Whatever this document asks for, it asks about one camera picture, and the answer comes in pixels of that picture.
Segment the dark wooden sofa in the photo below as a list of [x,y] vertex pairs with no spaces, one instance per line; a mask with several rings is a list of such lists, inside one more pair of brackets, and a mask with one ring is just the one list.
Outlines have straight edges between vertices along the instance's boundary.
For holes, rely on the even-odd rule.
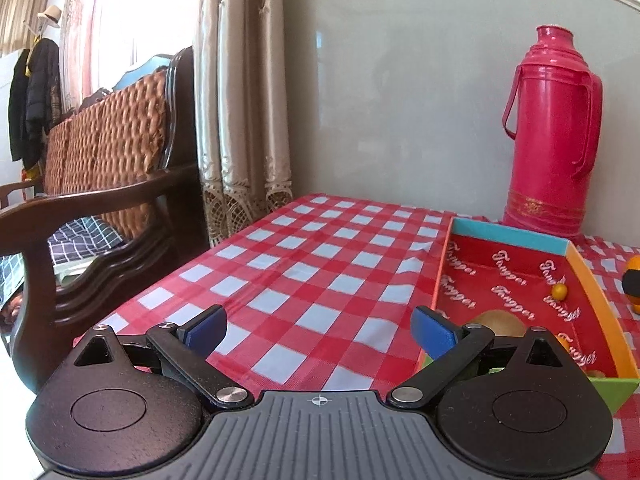
[[85,99],[32,187],[1,208],[1,341],[35,391],[88,328],[208,246],[192,50]]

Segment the brown kiwi fruit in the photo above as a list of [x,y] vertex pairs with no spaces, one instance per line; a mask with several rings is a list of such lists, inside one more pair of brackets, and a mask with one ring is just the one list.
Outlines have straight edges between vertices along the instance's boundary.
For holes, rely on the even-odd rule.
[[503,310],[488,310],[469,320],[469,324],[484,325],[496,336],[521,337],[527,327],[515,314]]

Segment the red white checkered tablecloth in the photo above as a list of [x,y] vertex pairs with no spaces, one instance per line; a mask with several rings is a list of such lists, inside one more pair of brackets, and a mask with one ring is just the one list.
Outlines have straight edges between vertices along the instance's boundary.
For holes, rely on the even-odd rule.
[[[228,330],[209,356],[250,391],[389,392],[426,362],[410,334],[431,307],[450,212],[308,195],[233,235],[126,301],[105,322],[119,335],[180,324],[219,304]],[[633,356],[638,330],[622,296],[631,248],[572,242],[603,288]],[[639,389],[620,408],[599,465],[639,474]]]

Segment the red thermos flask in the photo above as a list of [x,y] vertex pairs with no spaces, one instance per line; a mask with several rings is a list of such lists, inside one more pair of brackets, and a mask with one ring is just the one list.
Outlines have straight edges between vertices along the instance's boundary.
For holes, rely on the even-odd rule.
[[505,224],[580,237],[602,112],[602,80],[574,47],[573,33],[538,26],[537,41],[516,66],[501,119],[514,141]]

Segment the red cardboard box tray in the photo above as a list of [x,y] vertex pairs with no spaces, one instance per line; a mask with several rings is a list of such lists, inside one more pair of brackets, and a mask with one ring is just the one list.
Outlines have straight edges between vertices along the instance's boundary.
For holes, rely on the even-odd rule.
[[[611,412],[637,389],[636,361],[612,304],[570,240],[454,217],[437,278],[432,310],[459,326],[503,310],[527,328],[550,330]],[[562,302],[551,297],[555,283],[568,288]]]

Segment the small orange on table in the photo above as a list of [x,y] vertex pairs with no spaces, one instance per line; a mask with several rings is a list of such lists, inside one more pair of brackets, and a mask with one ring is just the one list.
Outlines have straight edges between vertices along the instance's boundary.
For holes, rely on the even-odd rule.
[[622,278],[623,292],[630,302],[632,312],[640,314],[640,256],[632,256],[626,264]]

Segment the beige curtain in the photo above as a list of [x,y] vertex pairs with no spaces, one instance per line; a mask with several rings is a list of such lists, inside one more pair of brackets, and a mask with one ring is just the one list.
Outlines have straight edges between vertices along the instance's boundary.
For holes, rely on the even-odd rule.
[[198,170],[218,244],[293,198],[283,0],[200,0]]

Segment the black hanging coat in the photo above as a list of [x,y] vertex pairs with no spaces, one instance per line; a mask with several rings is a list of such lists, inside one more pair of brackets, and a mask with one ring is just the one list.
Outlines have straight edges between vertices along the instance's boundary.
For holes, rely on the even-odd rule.
[[12,160],[31,170],[41,159],[42,136],[60,122],[60,49],[49,38],[24,49],[14,66],[9,95]]

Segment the white hat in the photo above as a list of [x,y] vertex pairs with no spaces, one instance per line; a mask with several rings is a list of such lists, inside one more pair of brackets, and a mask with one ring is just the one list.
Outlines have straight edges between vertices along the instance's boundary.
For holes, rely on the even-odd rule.
[[55,4],[51,4],[43,11],[38,12],[37,16],[46,26],[59,28],[62,18],[62,10]]

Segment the small yellow kumquat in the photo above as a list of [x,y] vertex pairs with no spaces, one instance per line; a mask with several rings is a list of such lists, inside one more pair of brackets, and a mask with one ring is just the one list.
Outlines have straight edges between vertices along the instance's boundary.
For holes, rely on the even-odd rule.
[[551,286],[551,297],[555,301],[562,302],[568,295],[568,288],[564,283],[555,283]]

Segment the blue plaid cloth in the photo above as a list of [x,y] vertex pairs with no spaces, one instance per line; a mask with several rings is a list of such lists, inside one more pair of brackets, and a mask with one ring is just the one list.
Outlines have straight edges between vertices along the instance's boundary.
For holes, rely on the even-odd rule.
[[[96,258],[125,243],[112,226],[98,217],[63,224],[48,239],[56,284],[64,285],[88,269]],[[1,305],[4,307],[25,283],[21,254],[1,257]]]

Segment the woven brown seat cushion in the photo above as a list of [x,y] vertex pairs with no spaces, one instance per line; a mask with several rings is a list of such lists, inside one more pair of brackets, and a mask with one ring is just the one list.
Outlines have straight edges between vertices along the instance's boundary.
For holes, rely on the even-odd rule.
[[162,67],[53,127],[43,167],[44,192],[120,188],[157,170],[166,140],[165,82]]

